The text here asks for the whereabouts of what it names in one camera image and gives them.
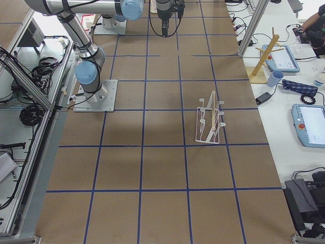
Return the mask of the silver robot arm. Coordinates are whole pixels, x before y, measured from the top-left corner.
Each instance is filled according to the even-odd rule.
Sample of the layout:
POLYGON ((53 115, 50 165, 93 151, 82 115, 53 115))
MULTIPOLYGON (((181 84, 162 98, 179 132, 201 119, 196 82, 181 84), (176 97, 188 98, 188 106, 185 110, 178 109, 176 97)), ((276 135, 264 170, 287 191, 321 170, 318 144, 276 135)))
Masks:
POLYGON ((123 15, 102 15, 102 26, 106 30, 113 30, 120 22, 124 22, 126 18, 123 15))
POLYGON ((82 63, 76 66, 75 75, 88 102, 103 100, 107 96, 100 74, 105 54, 84 30, 78 13, 100 14, 135 21, 142 16, 144 1, 26 1, 33 10, 43 15, 56 16, 79 50, 82 63))

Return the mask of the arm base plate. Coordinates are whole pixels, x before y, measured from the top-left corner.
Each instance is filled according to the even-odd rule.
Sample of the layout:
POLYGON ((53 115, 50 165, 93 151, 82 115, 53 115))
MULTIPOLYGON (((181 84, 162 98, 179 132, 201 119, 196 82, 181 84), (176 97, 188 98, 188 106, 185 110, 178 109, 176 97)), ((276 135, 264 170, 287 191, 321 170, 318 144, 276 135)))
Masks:
POLYGON ((118 80, 102 81, 101 89, 91 96, 85 93, 82 86, 79 86, 79 93, 83 95, 76 98, 76 105, 73 107, 74 112, 114 112, 118 80))
POLYGON ((100 17, 94 31, 95 35, 108 36, 108 35, 125 35, 127 20, 120 22, 114 18, 100 17))

